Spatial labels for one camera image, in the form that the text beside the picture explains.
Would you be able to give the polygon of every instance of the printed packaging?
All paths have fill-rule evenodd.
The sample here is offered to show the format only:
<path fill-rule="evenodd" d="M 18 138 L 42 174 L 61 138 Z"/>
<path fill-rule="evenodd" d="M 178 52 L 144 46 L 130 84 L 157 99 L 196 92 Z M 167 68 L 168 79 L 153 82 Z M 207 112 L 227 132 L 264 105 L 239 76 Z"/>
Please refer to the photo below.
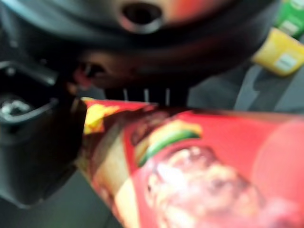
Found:
<path fill-rule="evenodd" d="M 85 99 L 77 166 L 125 228 L 304 227 L 304 120 Z"/>
<path fill-rule="evenodd" d="M 295 73 L 304 63 L 304 45 L 282 31 L 273 28 L 253 61 L 278 76 Z"/>
<path fill-rule="evenodd" d="M 275 26 L 298 39 L 304 33 L 304 0 L 283 0 Z"/>

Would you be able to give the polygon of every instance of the black plastic part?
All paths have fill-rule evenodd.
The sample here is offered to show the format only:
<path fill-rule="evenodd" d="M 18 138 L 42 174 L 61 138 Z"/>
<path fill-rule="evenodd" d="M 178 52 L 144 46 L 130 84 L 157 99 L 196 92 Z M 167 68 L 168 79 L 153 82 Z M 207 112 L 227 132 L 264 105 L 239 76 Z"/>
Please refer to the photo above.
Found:
<path fill-rule="evenodd" d="M 145 101 L 144 89 L 132 88 L 127 91 L 129 101 Z"/>
<path fill-rule="evenodd" d="M 108 89 L 105 90 L 105 97 L 108 100 L 128 100 L 122 89 Z"/>
<path fill-rule="evenodd" d="M 97 26 L 85 19 L 84 15 L 90 18 L 88 11 L 71 13 L 48 1 L 4 4 L 2 19 L 9 37 L 35 59 L 46 59 L 54 70 L 73 66 L 87 51 L 119 54 L 124 65 L 133 67 L 118 69 L 119 78 L 107 75 L 95 81 L 111 88 L 160 81 L 191 86 L 237 66 L 264 43 L 280 0 L 239 0 L 209 19 L 149 35 L 132 35 L 110 22 Z"/>
<path fill-rule="evenodd" d="M 137 25 L 147 25 L 162 17 L 158 6 L 149 3 L 129 3 L 122 7 L 122 15 Z"/>
<path fill-rule="evenodd" d="M 149 89 L 149 102 L 151 103 L 158 103 L 160 106 L 166 106 L 169 105 L 167 102 L 167 97 L 168 97 L 168 92 L 169 89 L 164 88 L 164 87 L 159 87 L 159 88 L 152 88 Z M 179 104 L 178 106 L 187 106 L 187 104 Z"/>
<path fill-rule="evenodd" d="M 0 196 L 27 208 L 48 198 L 75 170 L 86 106 L 39 66 L 0 63 L 0 78 Z M 31 109 L 8 114 L 8 100 Z"/>
<path fill-rule="evenodd" d="M 172 107 L 178 107 L 179 104 L 186 106 L 190 90 L 187 87 L 175 87 L 170 89 L 169 104 Z"/>

